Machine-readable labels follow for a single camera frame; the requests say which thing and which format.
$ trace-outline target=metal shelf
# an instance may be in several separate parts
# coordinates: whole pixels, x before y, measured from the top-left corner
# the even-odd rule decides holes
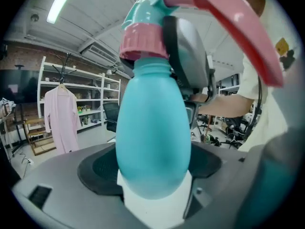
[[[101,123],[102,123],[101,121],[98,121],[97,123],[90,123],[90,124],[87,124],[87,125],[83,125],[80,129],[78,129],[78,131],[86,129],[86,128],[91,127],[91,126],[101,124]]]
[[[48,62],[45,62],[44,63],[44,70],[45,71],[48,71],[48,72],[57,72],[53,66],[56,67],[59,71],[61,71],[62,69],[62,66],[59,65],[59,64],[53,64],[53,63],[48,63]],[[87,72],[87,71],[82,71],[82,70],[78,70],[78,69],[74,69],[74,68],[71,68],[71,67],[66,67],[65,68],[65,73],[66,72],[70,72],[70,71],[74,71],[76,70],[75,72],[73,72],[71,75],[76,75],[76,76],[79,76],[79,77],[84,77],[84,78],[90,78],[90,79],[96,79],[96,80],[102,80],[102,75],[98,75],[98,74],[94,74],[94,73],[91,73],[91,72]]]
[[[46,86],[46,87],[53,87],[53,86],[58,86],[59,82],[46,82],[46,81],[41,81],[41,86]],[[86,86],[86,85],[80,85],[80,84],[74,84],[74,83],[65,83],[65,87],[70,87],[70,88],[81,88],[81,89],[100,89],[99,87],[96,86]]]
[[[113,99],[113,98],[110,98],[110,99],[108,99],[108,98],[105,98],[105,99],[103,99],[103,101],[118,101],[119,99]]]
[[[110,79],[110,78],[107,78],[107,77],[105,77],[105,82],[106,83],[120,83],[120,81],[117,81],[117,80],[114,80],[114,79]]]
[[[100,99],[93,99],[93,98],[89,99],[88,98],[88,99],[76,99],[76,101],[77,102],[91,102],[91,101],[99,101],[100,102],[101,100]]]
[[[115,90],[115,89],[111,89],[111,88],[106,88],[106,87],[104,87],[104,91],[108,91],[108,92],[118,92],[119,90]]]
[[[100,110],[90,110],[90,111],[83,111],[82,113],[78,113],[79,116],[83,116],[83,115],[92,115],[92,114],[96,114],[96,113],[100,113]]]
[[[229,87],[225,87],[225,88],[220,88],[220,91],[228,91],[228,92],[235,92],[239,89],[239,85],[236,86],[229,86]]]

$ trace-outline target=person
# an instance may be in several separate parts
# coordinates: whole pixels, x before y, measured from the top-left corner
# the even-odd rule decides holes
[[[295,58],[301,53],[301,40],[295,31],[286,12],[276,0],[247,0],[255,13],[260,17],[269,38],[277,52],[283,75],[289,69]],[[202,106],[200,114],[234,118],[249,112],[254,101],[258,100],[259,80],[254,67],[244,55],[244,72],[237,94],[217,96],[208,105]],[[280,111],[272,91],[262,83],[262,114],[252,133],[239,148],[240,151],[249,151],[251,147],[265,144],[273,137],[287,131],[288,127]],[[192,100],[204,102],[207,95],[197,94]]]

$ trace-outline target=white sleeve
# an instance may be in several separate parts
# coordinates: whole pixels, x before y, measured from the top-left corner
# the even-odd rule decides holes
[[[258,76],[255,68],[251,65],[249,59],[244,55],[243,59],[244,72],[240,80],[238,95],[245,98],[258,100]],[[262,83],[262,89],[264,92],[266,86]]]

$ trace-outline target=black mat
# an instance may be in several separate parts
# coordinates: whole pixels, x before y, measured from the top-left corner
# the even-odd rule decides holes
[[[192,144],[189,171],[193,178],[207,178],[221,167],[221,159],[209,151]],[[99,195],[122,195],[117,185],[118,162],[115,145],[85,158],[78,167],[82,183]]]

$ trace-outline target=white shelving unit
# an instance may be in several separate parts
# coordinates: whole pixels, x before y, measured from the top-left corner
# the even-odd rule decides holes
[[[221,91],[228,91],[228,92],[235,92],[239,89],[239,85],[235,85],[235,86],[229,86],[229,87],[225,87],[225,88],[221,88],[219,89],[219,94]]]
[[[46,57],[44,56],[41,62],[41,67],[40,67],[40,71],[39,71],[39,77],[38,77],[38,87],[37,87],[37,109],[38,109],[38,116],[39,118],[42,118],[41,116],[41,108],[43,108],[44,105],[44,101],[41,100],[41,88],[42,87],[56,87],[59,85],[59,82],[48,82],[48,81],[44,81],[42,79],[43,76],[43,72],[54,72],[56,73],[57,71],[53,68],[56,67],[59,71],[61,71],[62,66],[58,65],[58,64],[52,64],[50,62],[45,62]],[[101,98],[100,99],[77,99],[77,102],[97,102],[99,101],[101,103],[101,107],[98,110],[90,110],[90,111],[84,111],[82,113],[79,113],[79,116],[85,116],[85,115],[93,115],[93,114],[101,114],[101,121],[98,121],[97,123],[89,123],[87,125],[83,125],[79,130],[83,130],[85,128],[91,127],[91,126],[95,126],[95,125],[103,125],[105,122],[105,119],[103,117],[103,102],[104,101],[117,101],[118,104],[120,104],[120,89],[121,89],[121,80],[117,81],[111,78],[107,78],[105,77],[105,74],[94,74],[91,72],[86,72],[86,71],[82,71],[79,69],[75,69],[75,68],[71,68],[71,67],[66,67],[65,71],[69,72],[69,71],[74,71],[71,75],[73,76],[78,76],[78,77],[83,77],[83,78],[89,78],[93,80],[93,83],[95,86],[89,86],[89,85],[82,85],[82,84],[74,84],[74,83],[64,83],[64,85],[67,88],[78,88],[78,89],[87,89],[87,90],[96,90],[99,91],[101,93]],[[105,83],[118,83],[119,84],[119,89],[112,89],[112,88],[107,88],[105,87]],[[104,92],[117,92],[118,93],[118,98],[117,99],[104,99]]]

